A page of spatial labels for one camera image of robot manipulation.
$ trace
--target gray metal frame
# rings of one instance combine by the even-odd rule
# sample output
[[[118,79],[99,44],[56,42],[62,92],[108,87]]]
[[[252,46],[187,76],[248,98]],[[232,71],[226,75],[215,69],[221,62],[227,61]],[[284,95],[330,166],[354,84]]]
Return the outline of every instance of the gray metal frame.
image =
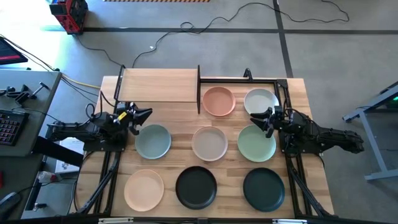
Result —
[[[343,117],[343,120],[347,123],[351,122],[352,119],[360,118],[363,124],[363,127],[368,135],[369,142],[371,143],[372,150],[374,155],[376,156],[377,163],[380,167],[380,172],[365,175],[366,180],[376,180],[383,179],[389,177],[398,177],[398,169],[387,170],[386,164],[384,163],[384,159],[380,153],[379,146],[377,145],[376,139],[372,132],[372,129],[369,125],[368,119],[366,117],[366,113],[372,111],[373,113],[377,110],[374,110],[375,107],[381,106],[386,100],[391,99],[393,96],[396,96],[398,93],[398,85],[391,86],[390,89],[381,93],[379,96],[372,99],[365,106],[357,108],[352,113],[347,114]]]

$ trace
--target gray floor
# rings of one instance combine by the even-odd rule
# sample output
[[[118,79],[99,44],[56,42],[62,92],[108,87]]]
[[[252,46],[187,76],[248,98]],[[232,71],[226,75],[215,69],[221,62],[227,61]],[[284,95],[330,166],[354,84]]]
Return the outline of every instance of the gray floor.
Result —
[[[30,50],[47,63],[58,67],[82,82],[100,85],[104,75],[117,75],[119,67],[101,52],[84,49],[75,37],[63,32],[44,32],[42,26],[57,25],[46,10],[46,2],[38,6],[28,0],[29,7],[39,7],[39,15],[29,20],[12,20],[0,24],[2,33]],[[206,4],[131,3],[89,0],[87,27],[179,27],[190,21],[204,27],[216,16],[232,16],[239,6],[250,0],[212,0]],[[263,0],[272,5],[271,0]],[[285,29],[398,29],[397,1],[334,1],[350,15],[348,23],[294,23],[282,16]],[[7,9],[0,10],[0,19],[11,17]],[[344,18],[331,4],[319,0],[279,0],[280,9],[295,19],[317,17]],[[249,6],[231,23],[218,21],[213,27],[276,29],[275,13],[265,7]],[[130,67],[142,51],[150,50],[163,33],[86,32],[80,40],[88,47],[106,49],[109,56]],[[398,35],[293,35],[287,34],[287,46],[293,75],[304,78],[314,120],[321,126],[352,129],[364,136],[362,124],[345,124],[341,117],[362,105],[380,90],[397,81]],[[136,66],[142,68],[192,68],[200,64],[205,76],[237,77],[246,67],[255,77],[286,77],[278,34],[174,34],[166,37],[158,51],[142,56]],[[33,63],[26,66],[40,70]],[[87,100],[61,84],[49,113],[64,121],[83,121]],[[371,123],[380,126],[378,119]],[[377,128],[376,135],[384,136]],[[396,147],[378,138],[383,149]],[[364,175],[377,172],[378,167],[369,143],[365,152],[354,155],[342,149],[325,153],[326,176],[335,213],[344,218],[397,222],[398,177],[366,182]],[[388,168],[398,166],[398,152],[383,151]],[[65,214],[70,202],[70,184],[49,185],[41,190],[38,202],[49,208],[25,212],[24,217]],[[53,201],[52,195],[64,198]]]

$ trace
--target desk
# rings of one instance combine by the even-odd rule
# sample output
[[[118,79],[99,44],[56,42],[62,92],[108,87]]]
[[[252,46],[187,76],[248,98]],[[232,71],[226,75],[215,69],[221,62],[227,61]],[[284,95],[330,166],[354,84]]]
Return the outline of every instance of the desk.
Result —
[[[112,99],[117,77],[104,77],[101,90],[107,99]],[[308,115],[311,115],[308,104],[307,92],[303,79],[288,79],[290,99],[292,106]],[[203,83],[201,95],[207,89],[220,84]],[[290,195],[289,181],[287,178],[286,162],[280,151],[279,143],[272,159],[254,163],[245,159],[237,147],[237,138],[240,130],[251,124],[249,115],[243,106],[245,94],[253,88],[265,88],[274,91],[267,84],[223,84],[230,89],[236,97],[236,107],[227,117],[216,118],[208,114],[202,106],[201,114],[197,114],[196,103],[159,103],[140,102],[138,107],[153,108],[154,112],[145,125],[161,124],[172,135],[172,146],[166,155],[157,160],[142,158],[134,149],[134,137],[129,136],[126,150],[122,153],[114,195],[113,217],[213,217],[213,218],[293,218],[292,197]],[[112,107],[104,104],[104,110],[112,112]],[[194,155],[191,149],[191,138],[196,130],[203,126],[216,126],[228,137],[227,153],[215,162],[204,162]],[[104,153],[96,152],[90,156],[81,169],[77,185],[76,202],[82,206],[98,185]],[[317,200],[330,213],[333,213],[328,184],[322,163],[314,155],[303,155],[303,164],[308,188]],[[185,208],[175,194],[175,181],[178,175],[187,167],[203,166],[208,168],[216,177],[218,191],[215,201],[203,210],[190,210]],[[254,168],[267,167],[276,171],[285,185],[285,200],[282,206],[274,212],[258,212],[245,201],[242,191],[243,179]],[[130,209],[124,200],[124,185],[129,176],[139,169],[152,169],[156,171],[165,184],[164,196],[154,209],[148,212],[136,212]],[[104,191],[104,198],[108,196],[108,189]],[[300,208],[303,202],[298,191]]]
[[[46,113],[61,79],[59,72],[33,72],[23,70],[0,70],[1,86],[13,86],[16,91],[27,85],[33,91],[40,85],[46,84],[50,91],[43,89],[37,94],[36,100],[27,100],[24,106]],[[0,96],[0,109],[11,110],[17,107],[14,99]],[[19,141],[14,147],[0,146],[0,170],[3,171],[4,186],[0,189],[0,199],[11,192],[17,192],[25,187],[33,186],[43,160],[41,154],[30,154],[39,131],[43,125],[45,115],[35,112],[30,113],[29,120],[19,136]],[[20,219],[29,198],[30,190],[21,193],[22,200],[13,211],[9,219]]]

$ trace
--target wooden table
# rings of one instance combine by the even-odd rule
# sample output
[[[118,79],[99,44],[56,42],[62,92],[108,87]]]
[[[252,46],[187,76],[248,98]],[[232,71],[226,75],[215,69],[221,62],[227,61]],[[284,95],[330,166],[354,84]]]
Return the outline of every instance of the wooden table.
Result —
[[[112,99],[117,77],[104,77],[101,90],[107,99]],[[299,78],[287,79],[290,98],[293,108],[311,116],[304,80]],[[201,85],[203,96],[207,89],[220,84]],[[130,134],[126,150],[122,154],[119,166],[114,203],[111,216],[113,217],[211,217],[211,218],[293,218],[294,211],[290,195],[289,180],[284,155],[279,148],[274,156],[265,162],[255,163],[241,155],[237,146],[240,130],[251,124],[249,115],[244,109],[243,99],[245,94],[253,88],[265,88],[274,92],[272,85],[267,84],[222,84],[229,88],[236,97],[234,111],[222,118],[208,114],[203,107],[201,114],[197,114],[196,103],[165,103],[165,102],[140,102],[140,108],[153,108],[154,112],[145,123],[161,124],[172,135],[170,151],[160,159],[148,160],[142,158],[134,149],[134,136]],[[113,109],[104,104],[104,110],[112,112]],[[227,153],[218,161],[204,162],[197,158],[191,149],[193,134],[204,126],[220,128],[228,137]],[[82,206],[98,185],[104,153],[96,152],[84,163],[78,179],[76,202]],[[325,210],[333,213],[325,171],[318,157],[303,155],[303,164],[307,178],[308,188]],[[202,210],[190,210],[184,207],[175,194],[175,182],[178,175],[187,167],[203,166],[209,169],[216,177],[218,191],[214,202]],[[285,185],[285,200],[281,207],[274,212],[259,212],[253,209],[243,196],[243,179],[246,174],[257,167],[267,167],[277,172]],[[148,212],[136,212],[128,207],[124,200],[124,185],[129,176],[140,169],[156,171],[165,184],[164,196],[154,209]],[[303,209],[301,191],[298,188],[300,208]],[[108,196],[108,188],[104,191],[104,198]]]

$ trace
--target yellow cable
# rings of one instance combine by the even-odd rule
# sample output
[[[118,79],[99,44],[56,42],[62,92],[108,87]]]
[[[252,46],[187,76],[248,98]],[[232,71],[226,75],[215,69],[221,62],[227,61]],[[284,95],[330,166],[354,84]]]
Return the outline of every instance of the yellow cable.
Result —
[[[76,83],[76,84],[79,84],[79,85],[83,85],[83,86],[88,86],[88,87],[92,87],[92,88],[96,88],[96,89],[101,89],[101,87],[99,87],[99,86],[94,86],[94,85],[90,85],[90,84],[86,84],[86,83],[82,83],[82,82],[78,82],[78,81],[76,81],[76,80],[73,80],[73,79],[71,79],[71,78],[69,78],[69,76],[67,76],[66,74],[62,74],[62,76],[64,77],[64,78],[66,78],[67,80],[69,80],[69,81],[71,81],[71,82],[74,82],[74,83]]]

